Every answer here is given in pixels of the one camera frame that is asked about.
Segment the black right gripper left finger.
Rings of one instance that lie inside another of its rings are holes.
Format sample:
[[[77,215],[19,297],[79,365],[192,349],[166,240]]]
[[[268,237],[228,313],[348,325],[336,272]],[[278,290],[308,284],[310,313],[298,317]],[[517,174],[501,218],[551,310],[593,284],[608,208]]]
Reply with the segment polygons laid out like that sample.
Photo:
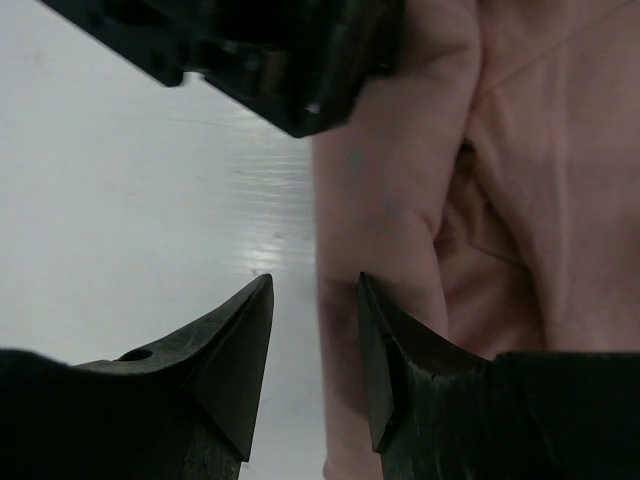
[[[273,319],[264,274],[115,360],[1,353],[5,479],[235,479],[251,452]]]

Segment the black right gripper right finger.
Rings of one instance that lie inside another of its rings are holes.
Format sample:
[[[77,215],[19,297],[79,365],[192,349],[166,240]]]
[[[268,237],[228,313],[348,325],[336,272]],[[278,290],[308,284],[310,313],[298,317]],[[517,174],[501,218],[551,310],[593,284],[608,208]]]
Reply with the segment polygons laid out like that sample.
[[[371,444],[387,479],[639,475],[635,353],[486,360],[398,307],[368,275],[358,321]]]

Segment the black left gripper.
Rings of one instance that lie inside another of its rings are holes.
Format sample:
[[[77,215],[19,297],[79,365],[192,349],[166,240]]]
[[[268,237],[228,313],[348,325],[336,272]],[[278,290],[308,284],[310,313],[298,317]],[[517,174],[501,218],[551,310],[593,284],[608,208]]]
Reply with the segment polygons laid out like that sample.
[[[166,87],[199,74],[294,138],[347,122],[397,58],[405,4],[389,0],[45,0]]]

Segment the pink printed t-shirt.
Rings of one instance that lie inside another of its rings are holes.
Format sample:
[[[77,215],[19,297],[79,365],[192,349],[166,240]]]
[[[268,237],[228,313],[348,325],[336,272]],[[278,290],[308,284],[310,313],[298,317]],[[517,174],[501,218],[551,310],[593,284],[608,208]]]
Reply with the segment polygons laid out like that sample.
[[[327,479],[378,479],[357,281],[481,356],[639,346],[639,5],[410,1],[312,141]]]

